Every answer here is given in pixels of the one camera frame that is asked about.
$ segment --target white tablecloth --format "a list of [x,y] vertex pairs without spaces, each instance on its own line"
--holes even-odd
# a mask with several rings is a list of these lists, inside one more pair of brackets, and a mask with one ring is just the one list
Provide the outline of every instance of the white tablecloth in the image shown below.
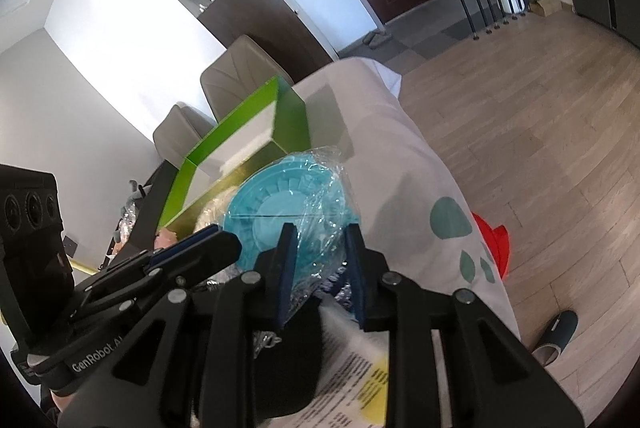
[[335,145],[369,249],[420,286],[472,289],[518,335],[497,267],[447,167],[391,94],[388,69],[350,58],[295,85],[313,147]]

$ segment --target wooden floor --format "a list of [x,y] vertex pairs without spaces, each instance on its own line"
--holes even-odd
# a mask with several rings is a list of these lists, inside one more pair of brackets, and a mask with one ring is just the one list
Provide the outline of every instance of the wooden floor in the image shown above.
[[529,14],[406,74],[400,101],[471,209],[507,226],[524,344],[578,313],[548,370],[591,422],[640,356],[640,51]]

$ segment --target gray tile floor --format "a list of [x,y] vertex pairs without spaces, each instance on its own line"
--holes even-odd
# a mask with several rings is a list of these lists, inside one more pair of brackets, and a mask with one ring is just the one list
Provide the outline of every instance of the gray tile floor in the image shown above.
[[[491,9],[502,24],[502,14],[495,2],[491,0],[492,6],[489,8],[486,0],[481,0],[489,28],[494,24]],[[484,35],[485,24],[478,2],[465,0],[465,3],[472,14],[476,32]],[[432,0],[389,22],[386,29],[393,39],[378,48],[359,45],[339,53],[339,56],[375,59],[404,75],[472,33],[460,0]]]

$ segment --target green spot on tablecloth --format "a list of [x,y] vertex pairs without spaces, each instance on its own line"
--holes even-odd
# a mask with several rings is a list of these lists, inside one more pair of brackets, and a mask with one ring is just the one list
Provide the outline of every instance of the green spot on tablecloth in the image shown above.
[[489,262],[484,258],[480,258],[480,267],[484,271],[484,276],[489,283],[495,283],[494,272],[491,270]]
[[442,197],[431,209],[431,229],[439,239],[462,238],[471,234],[471,224],[458,203],[451,197]]
[[466,251],[460,253],[460,274],[469,283],[476,277],[476,264]]
[[482,243],[482,248],[484,249],[484,252],[486,253],[486,257],[489,259],[489,261],[495,265],[494,255],[491,254],[491,251],[489,251],[489,248],[485,246],[484,243]]

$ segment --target red plastic object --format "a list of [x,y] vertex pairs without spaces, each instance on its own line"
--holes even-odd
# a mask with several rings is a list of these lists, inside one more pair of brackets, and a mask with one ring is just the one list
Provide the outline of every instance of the red plastic object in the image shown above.
[[480,228],[480,233],[494,257],[495,265],[498,267],[500,279],[504,280],[509,272],[509,258],[511,256],[511,246],[509,244],[509,233],[503,225],[492,229],[481,217],[472,213],[476,219],[476,224]]

